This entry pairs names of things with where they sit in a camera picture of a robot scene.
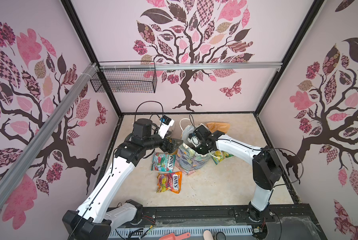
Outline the green yellow snack bag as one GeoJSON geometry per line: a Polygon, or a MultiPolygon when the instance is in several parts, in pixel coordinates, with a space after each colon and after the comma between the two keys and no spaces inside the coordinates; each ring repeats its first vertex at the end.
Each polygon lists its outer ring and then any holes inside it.
{"type": "Polygon", "coordinates": [[[224,159],[233,157],[232,154],[224,152],[224,151],[219,151],[219,150],[211,152],[210,155],[216,165],[218,165],[224,159]]]}

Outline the colourful paper gift bag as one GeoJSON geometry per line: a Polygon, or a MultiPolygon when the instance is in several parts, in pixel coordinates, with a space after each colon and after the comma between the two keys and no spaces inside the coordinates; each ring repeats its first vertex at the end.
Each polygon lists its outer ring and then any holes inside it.
{"type": "Polygon", "coordinates": [[[189,176],[204,167],[211,160],[211,155],[201,155],[195,151],[194,145],[188,140],[189,135],[194,132],[195,127],[190,124],[183,128],[181,122],[184,120],[190,119],[182,119],[179,122],[179,126],[182,130],[181,139],[183,143],[179,146],[176,154],[176,167],[185,175],[189,176]]]}

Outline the orange Fox's candy bag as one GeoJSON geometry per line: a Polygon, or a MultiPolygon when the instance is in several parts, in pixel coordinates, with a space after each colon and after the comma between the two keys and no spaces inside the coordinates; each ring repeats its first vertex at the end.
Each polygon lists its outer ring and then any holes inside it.
{"type": "Polygon", "coordinates": [[[179,194],[181,191],[182,172],[158,174],[157,193],[171,191],[179,194]]]}

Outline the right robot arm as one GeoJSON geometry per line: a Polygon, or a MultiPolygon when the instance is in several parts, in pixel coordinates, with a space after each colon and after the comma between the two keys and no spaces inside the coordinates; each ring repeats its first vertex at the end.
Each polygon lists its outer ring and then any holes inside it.
{"type": "Polygon", "coordinates": [[[268,209],[276,183],[283,174],[280,160],[275,151],[270,147],[260,148],[248,145],[221,131],[212,133],[203,125],[190,132],[187,140],[202,155],[212,151],[227,152],[252,166],[256,187],[246,215],[253,222],[262,220],[264,212],[268,209]]]}

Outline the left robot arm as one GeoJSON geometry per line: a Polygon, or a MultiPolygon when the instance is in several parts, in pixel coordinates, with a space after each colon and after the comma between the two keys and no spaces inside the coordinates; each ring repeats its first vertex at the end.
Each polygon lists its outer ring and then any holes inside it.
{"type": "Polygon", "coordinates": [[[121,207],[109,210],[110,203],[128,175],[136,168],[148,150],[160,148],[173,154],[183,143],[170,137],[175,121],[164,115],[160,124],[149,119],[138,119],[133,131],[114,151],[113,160],[104,177],[77,208],[67,211],[63,224],[69,240],[106,240],[110,233],[128,222],[140,222],[143,206],[128,200],[121,207]]]}

